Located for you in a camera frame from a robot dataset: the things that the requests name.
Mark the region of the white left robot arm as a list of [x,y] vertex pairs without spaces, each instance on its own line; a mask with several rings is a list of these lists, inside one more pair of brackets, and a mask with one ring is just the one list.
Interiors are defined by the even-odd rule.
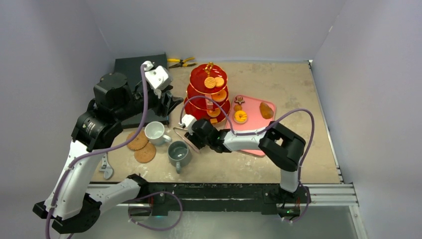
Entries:
[[71,237],[90,229],[100,215],[125,201],[144,203],[151,194],[148,182],[139,175],[129,175],[122,182],[97,193],[87,188],[101,160],[116,149],[114,139],[122,132],[122,122],[132,116],[147,116],[148,110],[167,116],[183,99],[171,94],[172,78],[168,71],[141,71],[132,90],[126,76],[109,73],[94,86],[94,98],[78,117],[66,163],[50,196],[33,207],[45,220],[45,236],[50,231]]

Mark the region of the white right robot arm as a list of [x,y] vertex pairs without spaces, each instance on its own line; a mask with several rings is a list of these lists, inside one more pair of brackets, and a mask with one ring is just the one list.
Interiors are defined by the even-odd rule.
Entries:
[[280,198],[290,203],[299,196],[299,167],[308,150],[306,141],[284,125],[271,121],[256,130],[219,130],[209,120],[197,120],[192,115],[185,115],[179,125],[188,130],[185,137],[197,149],[208,146],[217,153],[262,151],[280,169]]

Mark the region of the orange glazed donut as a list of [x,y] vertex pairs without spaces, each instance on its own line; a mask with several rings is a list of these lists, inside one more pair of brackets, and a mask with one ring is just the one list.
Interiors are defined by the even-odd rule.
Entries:
[[224,102],[227,98],[227,92],[225,90],[221,90],[216,94],[213,94],[211,96],[211,98],[215,101],[215,102]]

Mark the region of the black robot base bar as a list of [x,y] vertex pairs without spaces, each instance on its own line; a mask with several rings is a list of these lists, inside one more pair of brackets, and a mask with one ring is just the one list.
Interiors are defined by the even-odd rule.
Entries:
[[296,219],[302,213],[300,206],[311,202],[305,186],[290,193],[275,183],[160,183],[148,182],[137,174],[127,178],[140,186],[131,201],[151,204],[154,216],[171,211],[260,212]]

